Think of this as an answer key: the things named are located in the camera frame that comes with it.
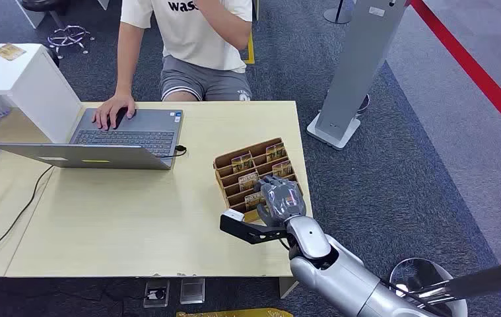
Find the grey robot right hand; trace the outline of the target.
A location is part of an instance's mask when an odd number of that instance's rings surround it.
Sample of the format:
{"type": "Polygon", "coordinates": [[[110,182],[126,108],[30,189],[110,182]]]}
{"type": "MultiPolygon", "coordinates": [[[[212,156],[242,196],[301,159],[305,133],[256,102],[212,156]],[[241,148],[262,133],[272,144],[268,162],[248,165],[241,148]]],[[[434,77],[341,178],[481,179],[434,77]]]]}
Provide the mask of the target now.
{"type": "Polygon", "coordinates": [[[278,176],[259,179],[254,190],[261,194],[257,212],[268,227],[281,227],[292,217],[306,215],[306,204],[298,183],[278,176]]]}

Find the person's right hand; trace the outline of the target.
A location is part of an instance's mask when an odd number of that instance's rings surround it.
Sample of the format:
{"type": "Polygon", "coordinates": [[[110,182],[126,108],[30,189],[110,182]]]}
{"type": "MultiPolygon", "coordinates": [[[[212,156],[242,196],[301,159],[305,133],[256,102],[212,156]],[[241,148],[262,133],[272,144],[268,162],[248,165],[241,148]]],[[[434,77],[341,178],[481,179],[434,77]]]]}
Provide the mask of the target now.
{"type": "Polygon", "coordinates": [[[118,127],[119,112],[123,109],[126,117],[132,118],[135,114],[135,101],[130,94],[115,93],[94,111],[92,122],[98,129],[115,129],[118,127]]]}

